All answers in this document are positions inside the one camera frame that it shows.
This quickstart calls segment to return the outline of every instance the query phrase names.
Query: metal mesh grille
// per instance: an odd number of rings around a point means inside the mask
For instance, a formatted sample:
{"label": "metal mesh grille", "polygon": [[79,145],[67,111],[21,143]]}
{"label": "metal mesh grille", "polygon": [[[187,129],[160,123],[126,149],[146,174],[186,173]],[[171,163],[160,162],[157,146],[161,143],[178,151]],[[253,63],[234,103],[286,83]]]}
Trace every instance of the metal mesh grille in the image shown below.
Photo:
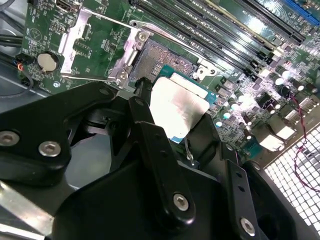
{"label": "metal mesh grille", "polygon": [[[266,173],[295,207],[308,226],[320,234],[320,194],[305,187],[294,173],[294,158],[304,139],[270,164]],[[300,178],[320,190],[320,126],[307,135],[307,143],[297,157]]]}

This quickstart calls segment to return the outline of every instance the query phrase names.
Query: capacitor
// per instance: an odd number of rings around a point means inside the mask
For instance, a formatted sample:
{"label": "capacitor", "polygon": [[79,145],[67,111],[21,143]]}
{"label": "capacitor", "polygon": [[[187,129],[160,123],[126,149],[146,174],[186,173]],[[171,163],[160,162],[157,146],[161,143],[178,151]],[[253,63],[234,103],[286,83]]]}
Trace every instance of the capacitor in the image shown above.
{"label": "capacitor", "polygon": [[238,98],[238,101],[239,101],[240,103],[243,103],[243,102],[246,100],[245,95],[244,95],[242,92],[240,92],[240,91],[238,91],[238,92],[235,94],[235,96]]}
{"label": "capacitor", "polygon": [[243,129],[243,133],[244,133],[245,139],[247,139],[247,140],[252,139],[251,133],[248,131],[248,129],[246,129],[246,128]]}
{"label": "capacitor", "polygon": [[298,91],[302,91],[303,89],[305,89],[305,86],[303,86],[299,81],[295,80],[295,79],[291,79],[290,80],[292,85],[298,90]]}
{"label": "capacitor", "polygon": [[281,108],[281,105],[276,100],[272,102],[272,106],[277,110]]}
{"label": "capacitor", "polygon": [[225,107],[220,111],[220,114],[223,119],[229,119],[231,117],[230,112]]}
{"label": "capacitor", "polygon": [[274,82],[275,85],[279,86],[284,84],[285,80],[276,73],[270,74],[270,79]]}
{"label": "capacitor", "polygon": [[280,66],[277,69],[277,72],[279,73],[280,76],[282,76],[284,79],[289,79],[290,78],[290,71],[288,71],[287,69],[285,69],[284,67]]}
{"label": "capacitor", "polygon": [[248,117],[248,115],[243,115],[243,120],[246,123],[247,126],[251,126],[252,125],[252,121],[250,120],[250,118]]}
{"label": "capacitor", "polygon": [[271,104],[266,109],[270,114],[274,114],[276,112],[274,106],[272,106]]}
{"label": "capacitor", "polygon": [[290,88],[286,85],[284,85],[283,87],[281,87],[281,89],[279,89],[278,93],[280,94],[280,96],[288,99],[291,97],[291,95],[293,94],[290,90]]}
{"label": "capacitor", "polygon": [[232,110],[238,110],[239,109],[239,105],[237,104],[236,100],[234,98],[230,98],[228,100],[228,103],[231,107]]}
{"label": "capacitor", "polygon": [[220,119],[219,117],[215,118],[215,119],[213,120],[213,123],[214,123],[214,125],[215,125],[217,128],[222,127],[222,121],[221,121],[221,119]]}
{"label": "capacitor", "polygon": [[318,92],[318,88],[313,85],[312,83],[307,83],[307,85],[305,85],[305,88],[307,91],[313,93],[313,94],[316,94]]}

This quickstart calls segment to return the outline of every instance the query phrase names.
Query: screw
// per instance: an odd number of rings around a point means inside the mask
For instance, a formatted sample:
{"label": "screw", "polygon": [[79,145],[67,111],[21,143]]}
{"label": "screw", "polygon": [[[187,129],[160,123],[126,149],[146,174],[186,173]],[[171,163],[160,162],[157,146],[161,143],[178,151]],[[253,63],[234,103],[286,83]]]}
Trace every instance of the screw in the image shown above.
{"label": "screw", "polygon": [[139,98],[135,99],[135,102],[141,106],[145,105],[143,101],[141,101]]}
{"label": "screw", "polygon": [[20,140],[18,134],[13,131],[1,131],[0,132],[0,146],[11,147],[16,145]]}
{"label": "screw", "polygon": [[127,73],[126,73],[125,71],[121,72],[120,78],[121,78],[122,80],[127,80]]}
{"label": "screw", "polygon": [[60,82],[55,81],[55,82],[53,83],[53,86],[54,86],[55,88],[60,88],[61,84],[60,84]]}
{"label": "screw", "polygon": [[54,158],[61,153],[61,147],[59,143],[55,141],[44,141],[39,145],[39,153],[45,157]]}
{"label": "screw", "polygon": [[99,92],[102,93],[102,94],[104,94],[104,95],[109,95],[109,92],[108,92],[107,89],[101,88],[101,89],[99,90]]}
{"label": "screw", "polygon": [[252,223],[248,219],[243,217],[240,219],[240,223],[241,223],[241,227],[247,234],[249,234],[251,237],[254,237],[256,235],[255,227],[252,225]]}
{"label": "screw", "polygon": [[173,196],[173,203],[180,211],[187,211],[189,208],[189,203],[185,196],[177,193]]}
{"label": "screw", "polygon": [[227,148],[228,150],[230,150],[230,151],[233,151],[233,150],[234,150],[234,149],[232,148],[232,146],[230,146],[229,144],[226,144],[225,146],[226,146],[226,148]]}
{"label": "screw", "polygon": [[138,35],[138,38],[141,42],[145,42],[147,41],[147,35],[144,33],[144,32],[140,32],[139,35]]}
{"label": "screw", "polygon": [[252,166],[256,169],[256,170],[260,170],[260,167],[258,164],[256,164],[255,162],[252,163]]}

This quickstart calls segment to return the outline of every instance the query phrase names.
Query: motherboard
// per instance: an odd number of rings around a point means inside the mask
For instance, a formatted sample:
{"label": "motherboard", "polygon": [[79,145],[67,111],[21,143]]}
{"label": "motherboard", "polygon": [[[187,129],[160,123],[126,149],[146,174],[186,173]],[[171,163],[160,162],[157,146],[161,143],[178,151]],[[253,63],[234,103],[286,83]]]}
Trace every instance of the motherboard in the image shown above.
{"label": "motherboard", "polygon": [[51,94],[92,81],[133,93],[172,68],[215,94],[207,113],[247,159],[283,149],[319,105],[318,0],[28,2],[21,52]]}

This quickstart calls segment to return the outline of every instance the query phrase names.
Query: blue connector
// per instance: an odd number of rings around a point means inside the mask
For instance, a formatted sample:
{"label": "blue connector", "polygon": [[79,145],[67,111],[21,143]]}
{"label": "blue connector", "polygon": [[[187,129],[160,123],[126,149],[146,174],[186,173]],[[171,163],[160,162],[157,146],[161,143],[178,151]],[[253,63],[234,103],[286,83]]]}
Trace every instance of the blue connector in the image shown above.
{"label": "blue connector", "polygon": [[311,15],[311,13],[307,12],[305,9],[303,9],[301,6],[299,6],[297,3],[295,3],[293,0],[282,0],[285,4],[288,5],[292,10],[294,10],[297,14],[299,14],[301,17],[303,17],[308,23],[319,26],[320,21],[317,20],[314,16]]}

